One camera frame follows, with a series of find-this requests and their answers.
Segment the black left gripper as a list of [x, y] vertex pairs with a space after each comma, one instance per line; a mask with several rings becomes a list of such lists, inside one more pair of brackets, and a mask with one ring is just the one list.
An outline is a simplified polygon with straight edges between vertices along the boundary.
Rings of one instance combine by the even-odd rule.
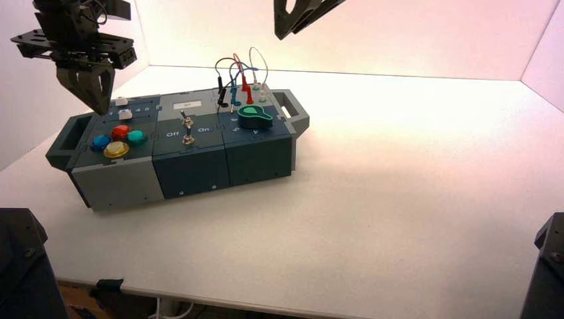
[[27, 58], [62, 66], [96, 64], [92, 70], [57, 67], [59, 83], [99, 115], [108, 113], [115, 70], [136, 60], [134, 41], [101, 33], [109, 19], [131, 20], [127, 1], [33, 1], [40, 24], [11, 38]]

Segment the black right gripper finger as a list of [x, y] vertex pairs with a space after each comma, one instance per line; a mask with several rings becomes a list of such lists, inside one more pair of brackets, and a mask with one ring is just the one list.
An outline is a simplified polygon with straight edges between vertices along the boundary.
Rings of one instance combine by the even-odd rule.
[[297, 24], [292, 28], [292, 33], [297, 34], [344, 2], [345, 0], [321, 1], [316, 9], [310, 10], [302, 15], [302, 17], [297, 21]]
[[290, 33], [298, 33], [314, 21], [313, 15], [322, 5], [321, 0], [296, 0], [290, 11], [286, 0], [274, 0], [274, 32], [279, 40]]

